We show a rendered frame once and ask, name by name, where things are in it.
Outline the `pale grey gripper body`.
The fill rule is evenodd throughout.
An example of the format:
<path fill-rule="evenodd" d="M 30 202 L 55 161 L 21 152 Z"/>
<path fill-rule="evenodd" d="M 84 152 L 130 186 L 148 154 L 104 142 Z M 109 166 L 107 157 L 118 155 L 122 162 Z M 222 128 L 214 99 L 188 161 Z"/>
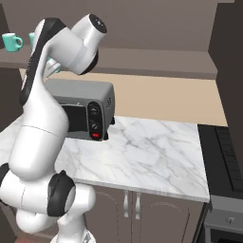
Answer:
<path fill-rule="evenodd" d="M 54 59 L 49 59 L 47 61 L 47 75 L 52 73 L 59 72 L 61 70 L 61 65 L 56 62 Z"/>

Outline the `teal mug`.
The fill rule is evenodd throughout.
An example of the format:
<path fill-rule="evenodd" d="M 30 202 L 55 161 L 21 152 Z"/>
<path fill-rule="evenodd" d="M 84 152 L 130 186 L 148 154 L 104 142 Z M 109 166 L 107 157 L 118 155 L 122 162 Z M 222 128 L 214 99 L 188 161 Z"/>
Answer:
<path fill-rule="evenodd" d="M 35 33 L 34 32 L 30 32 L 28 34 L 28 38 L 29 38 L 31 50 L 34 50 L 34 47 L 35 47 L 35 45 L 34 45 Z"/>
<path fill-rule="evenodd" d="M 15 33 L 4 33 L 2 39 L 7 52 L 16 52 L 23 47 L 23 40 Z"/>

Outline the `grey toaster oven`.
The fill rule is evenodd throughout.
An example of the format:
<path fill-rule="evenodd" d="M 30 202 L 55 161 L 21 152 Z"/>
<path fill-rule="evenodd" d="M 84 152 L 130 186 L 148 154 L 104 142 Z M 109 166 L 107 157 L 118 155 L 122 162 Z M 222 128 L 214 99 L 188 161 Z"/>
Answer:
<path fill-rule="evenodd" d="M 115 123 L 115 92 L 108 82 L 49 79 L 46 88 L 65 110 L 67 136 L 80 140 L 108 140 Z"/>

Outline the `brown base cupboard door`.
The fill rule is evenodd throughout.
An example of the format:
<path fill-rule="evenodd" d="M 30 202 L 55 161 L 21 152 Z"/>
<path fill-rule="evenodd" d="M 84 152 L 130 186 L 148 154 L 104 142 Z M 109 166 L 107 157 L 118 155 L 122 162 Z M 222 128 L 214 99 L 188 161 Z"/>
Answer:
<path fill-rule="evenodd" d="M 124 190 L 94 186 L 96 202 L 85 214 L 87 229 L 96 243 L 131 243 L 132 193 L 128 191 L 129 217 L 124 217 Z"/>
<path fill-rule="evenodd" d="M 137 220 L 132 196 L 132 243 L 196 243 L 205 203 L 141 193 Z"/>

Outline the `black hob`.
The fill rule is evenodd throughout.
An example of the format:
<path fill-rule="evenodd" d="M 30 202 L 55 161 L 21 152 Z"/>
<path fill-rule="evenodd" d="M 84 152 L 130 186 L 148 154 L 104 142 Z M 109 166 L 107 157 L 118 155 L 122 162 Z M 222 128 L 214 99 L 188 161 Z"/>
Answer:
<path fill-rule="evenodd" d="M 197 126 L 211 196 L 243 199 L 243 177 L 228 127 Z"/>

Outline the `brown wall cabinet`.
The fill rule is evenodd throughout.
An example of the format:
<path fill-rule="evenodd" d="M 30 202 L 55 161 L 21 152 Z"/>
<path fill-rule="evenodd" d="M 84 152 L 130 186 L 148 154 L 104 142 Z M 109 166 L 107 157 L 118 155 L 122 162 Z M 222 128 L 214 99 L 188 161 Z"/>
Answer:
<path fill-rule="evenodd" d="M 88 13 L 107 26 L 100 73 L 213 79 L 208 54 L 216 0 L 0 0 L 9 30 L 28 34 L 45 17 L 71 27 Z"/>

